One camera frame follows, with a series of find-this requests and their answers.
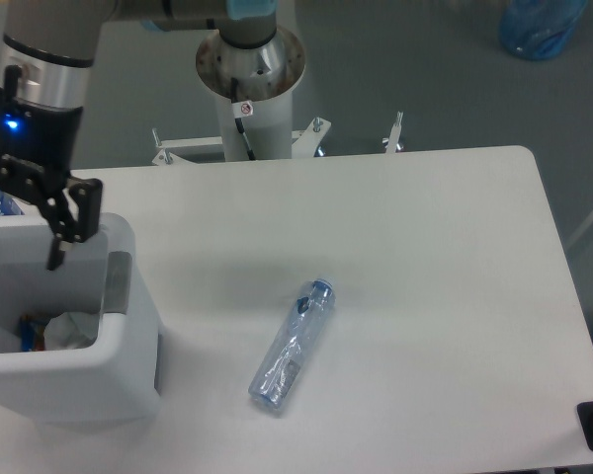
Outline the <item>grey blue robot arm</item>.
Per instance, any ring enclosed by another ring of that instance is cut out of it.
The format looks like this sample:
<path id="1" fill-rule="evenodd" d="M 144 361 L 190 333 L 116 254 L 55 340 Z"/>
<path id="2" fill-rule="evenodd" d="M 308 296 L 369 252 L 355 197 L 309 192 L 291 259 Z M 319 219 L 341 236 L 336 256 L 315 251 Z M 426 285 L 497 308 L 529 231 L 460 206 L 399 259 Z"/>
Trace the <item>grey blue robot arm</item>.
<path id="1" fill-rule="evenodd" d="M 46 267 L 99 230 L 103 185 L 72 175 L 100 33 L 109 22 L 216 30 L 236 50 L 276 35 L 274 1 L 10 1 L 0 70 L 0 190 L 35 206 L 52 234 Z"/>

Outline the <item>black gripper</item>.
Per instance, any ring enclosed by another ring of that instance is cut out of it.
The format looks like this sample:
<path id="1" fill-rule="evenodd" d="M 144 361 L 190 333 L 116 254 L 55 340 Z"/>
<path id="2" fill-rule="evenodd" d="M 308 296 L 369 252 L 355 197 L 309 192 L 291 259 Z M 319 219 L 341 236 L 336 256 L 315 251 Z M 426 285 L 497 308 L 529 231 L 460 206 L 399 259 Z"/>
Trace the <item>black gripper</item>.
<path id="1" fill-rule="evenodd" d="M 0 190 L 36 202 L 52 240 L 46 268 L 57 270 L 74 244 L 97 234 L 103 183 L 70 175 L 83 109 L 37 105 L 19 96 L 22 66 L 4 68 L 0 84 Z"/>

